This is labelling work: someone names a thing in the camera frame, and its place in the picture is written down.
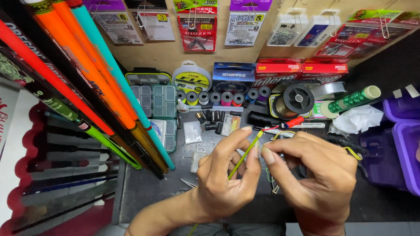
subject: black reel spool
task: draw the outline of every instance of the black reel spool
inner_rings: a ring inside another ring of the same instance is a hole
[[[273,101],[274,113],[279,119],[290,121],[312,110],[314,96],[311,90],[303,85],[294,84],[277,96]]]

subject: teal fishing rod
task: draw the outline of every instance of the teal fishing rod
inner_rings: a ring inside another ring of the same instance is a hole
[[[165,160],[169,169],[175,170],[175,165],[173,164],[171,158],[166,152],[164,146],[162,145],[160,138],[158,137],[156,132],[152,129],[152,125],[150,124],[149,119],[144,113],[142,107],[140,106],[139,101],[137,100],[132,90],[130,89],[130,86],[127,84],[123,73],[121,72],[117,62],[112,56],[111,51],[109,50],[104,39],[102,38],[88,10],[83,5],[81,0],[80,1],[66,0],[66,2],[71,8],[72,13],[74,14],[80,26],[86,33],[90,42],[94,46],[96,46],[99,54],[102,56],[103,60],[108,64],[111,75],[115,78],[115,81],[117,82],[118,86],[127,96],[132,108],[134,109],[134,112],[137,114],[140,122],[142,123],[143,127],[149,134],[156,148],[158,149],[160,154],[163,156],[163,159]]]

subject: glue bottle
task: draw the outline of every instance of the glue bottle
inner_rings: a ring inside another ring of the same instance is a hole
[[[188,106],[185,105],[185,103],[183,103],[181,101],[181,99],[178,99],[178,105],[176,105],[176,109],[178,110],[178,112],[181,112],[181,113],[188,113],[189,112]]]

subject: hand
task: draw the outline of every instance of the hand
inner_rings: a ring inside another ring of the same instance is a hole
[[[197,170],[197,202],[203,217],[199,223],[230,216],[254,199],[261,166],[258,145],[251,148],[246,162],[242,162],[237,172],[228,180],[228,170],[232,170],[241,159],[236,149],[246,151],[250,145],[247,137],[252,133],[250,126],[235,130],[223,138],[209,156],[199,161]]]
[[[284,154],[284,162],[277,153]],[[350,198],[356,184],[357,160],[323,139],[297,132],[261,149],[271,175],[295,209],[303,232],[324,236],[344,234]],[[290,169],[304,164],[308,178],[297,180]]]

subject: purple storage bin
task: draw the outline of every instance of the purple storage bin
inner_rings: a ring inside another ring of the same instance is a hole
[[[371,184],[408,190],[391,128],[376,133],[362,133],[360,144],[369,151],[369,154],[363,155],[362,165]]]
[[[251,13],[254,13],[254,11],[268,11],[272,1],[273,0],[231,0],[230,10],[249,11]]]
[[[415,156],[419,148],[420,122],[396,123],[392,134],[407,188],[420,197],[420,162]]]
[[[383,111],[389,120],[397,122],[420,122],[420,96],[404,95],[383,101]]]
[[[122,0],[83,0],[83,4],[90,13],[107,10],[126,10]]]

